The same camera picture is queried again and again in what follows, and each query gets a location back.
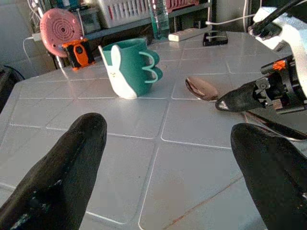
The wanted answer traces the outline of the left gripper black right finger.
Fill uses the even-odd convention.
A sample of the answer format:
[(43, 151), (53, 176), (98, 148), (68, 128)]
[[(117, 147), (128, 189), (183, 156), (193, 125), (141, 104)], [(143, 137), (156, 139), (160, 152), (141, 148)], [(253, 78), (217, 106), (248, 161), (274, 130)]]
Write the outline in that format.
[(269, 230), (307, 228), (307, 158), (286, 138), (239, 123), (231, 148), (248, 191)]

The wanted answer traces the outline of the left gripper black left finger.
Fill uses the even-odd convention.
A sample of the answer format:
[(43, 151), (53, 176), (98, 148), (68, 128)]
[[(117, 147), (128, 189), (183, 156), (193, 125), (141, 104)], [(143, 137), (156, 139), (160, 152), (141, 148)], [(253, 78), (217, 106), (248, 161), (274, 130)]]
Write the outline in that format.
[(78, 117), (1, 206), (1, 229), (79, 229), (106, 139), (107, 122), (101, 114)]

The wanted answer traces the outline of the black cloth finger of the right gripper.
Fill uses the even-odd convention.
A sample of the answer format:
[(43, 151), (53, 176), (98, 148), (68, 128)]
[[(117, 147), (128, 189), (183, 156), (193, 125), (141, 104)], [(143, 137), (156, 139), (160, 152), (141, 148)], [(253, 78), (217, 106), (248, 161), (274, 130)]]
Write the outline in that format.
[(267, 127), (270, 131), (278, 134), (288, 140), (306, 140), (307, 135), (290, 127), (284, 126), (282, 124), (273, 122), (269, 119), (266, 119), (260, 115), (246, 111), (246, 115), (263, 126)]
[(232, 90), (215, 102), (215, 108), (226, 112), (244, 112), (260, 108), (260, 102), (253, 95), (256, 84), (249, 82)]

